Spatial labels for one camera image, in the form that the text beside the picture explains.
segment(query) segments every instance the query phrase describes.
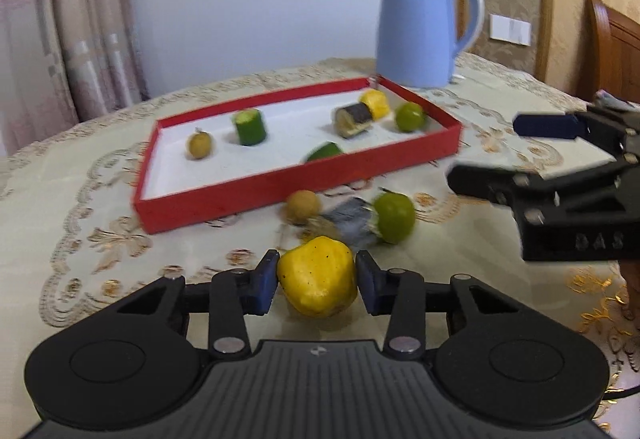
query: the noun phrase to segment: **small round brown fruit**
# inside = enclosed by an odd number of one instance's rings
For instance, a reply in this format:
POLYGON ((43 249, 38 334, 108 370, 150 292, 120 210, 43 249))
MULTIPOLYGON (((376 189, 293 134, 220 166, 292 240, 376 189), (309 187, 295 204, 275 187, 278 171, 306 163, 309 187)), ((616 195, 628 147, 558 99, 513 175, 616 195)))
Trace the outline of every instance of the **small round brown fruit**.
POLYGON ((203 159, 211 154, 213 138, 208 132, 196 129, 187 140, 187 152, 193 159, 203 159))
POLYGON ((318 196, 309 190, 298 190, 287 198, 285 215, 295 225, 305 224, 311 217, 320 213, 322 206, 318 196))

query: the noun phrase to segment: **black cable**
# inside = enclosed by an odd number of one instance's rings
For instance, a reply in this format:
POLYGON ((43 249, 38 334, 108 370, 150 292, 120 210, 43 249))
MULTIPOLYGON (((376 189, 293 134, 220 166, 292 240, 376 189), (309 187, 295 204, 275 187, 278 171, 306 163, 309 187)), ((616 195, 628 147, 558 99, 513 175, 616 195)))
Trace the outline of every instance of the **black cable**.
POLYGON ((602 400, 612 401, 614 399, 623 399, 624 397, 635 395, 638 392, 640 392, 640 385, 636 385, 635 387, 631 387, 630 389, 610 390, 609 392, 604 393, 604 395, 602 396, 602 400))

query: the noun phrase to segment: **wooden chair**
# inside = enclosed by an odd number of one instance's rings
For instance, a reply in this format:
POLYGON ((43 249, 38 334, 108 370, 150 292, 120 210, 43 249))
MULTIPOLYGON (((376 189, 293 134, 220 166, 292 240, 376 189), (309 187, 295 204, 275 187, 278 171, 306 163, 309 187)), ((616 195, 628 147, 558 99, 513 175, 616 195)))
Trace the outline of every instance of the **wooden chair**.
POLYGON ((586 0, 590 42, 577 94, 591 101, 599 89, 640 103, 640 24, 601 0, 586 0))

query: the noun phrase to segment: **floral curtain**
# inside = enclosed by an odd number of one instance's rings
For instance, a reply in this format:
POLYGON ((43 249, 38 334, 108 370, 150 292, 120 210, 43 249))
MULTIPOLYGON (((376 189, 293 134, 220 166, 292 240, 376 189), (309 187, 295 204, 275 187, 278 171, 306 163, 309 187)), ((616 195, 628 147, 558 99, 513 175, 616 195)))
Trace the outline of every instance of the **floral curtain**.
POLYGON ((129 0, 0 0, 0 142, 9 154, 146 99, 129 0))

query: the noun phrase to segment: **table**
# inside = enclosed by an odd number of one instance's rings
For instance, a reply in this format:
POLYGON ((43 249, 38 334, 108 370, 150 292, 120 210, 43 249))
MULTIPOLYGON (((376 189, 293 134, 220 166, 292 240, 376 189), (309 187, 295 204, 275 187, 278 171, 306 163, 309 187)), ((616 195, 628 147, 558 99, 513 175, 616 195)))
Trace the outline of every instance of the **table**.
MULTIPOLYGON (((459 155, 325 192, 324 206, 350 195, 371 199, 380 187, 410 195, 419 223, 401 245, 371 250, 383 269, 414 269, 428 281, 474 275, 598 343, 610 359, 612 387, 640 383, 640 334, 626 310, 617 264, 524 263, 511 212, 457 198, 444 179, 454 159, 549 175, 610 159, 583 141, 525 140, 511 128, 518 111, 559 111, 583 103, 471 54, 457 64, 460 77, 449 87, 418 93, 464 123, 459 155)), ((29 352, 60 327, 166 273, 206 281, 229 267, 252 267, 271 247, 290 249, 300 242, 297 230, 281 222, 277 206, 146 235, 129 198, 156 118, 372 71, 371 60, 330 59, 188 88, 86 122, 1 161, 0 438, 17 438, 37 421, 22 368, 29 352)), ((368 316, 357 299, 331 319, 311 320, 290 309, 278 292, 269 315, 246 321, 255 345, 261 338, 380 341, 387 318, 368 316)), ((428 315, 427 321, 430 345, 437 346, 447 337, 444 318, 428 315)), ((206 317, 192 319, 188 337, 198 346, 206 346, 206 324, 206 317)), ((637 438, 638 401, 603 403, 598 423, 619 439, 637 438)))

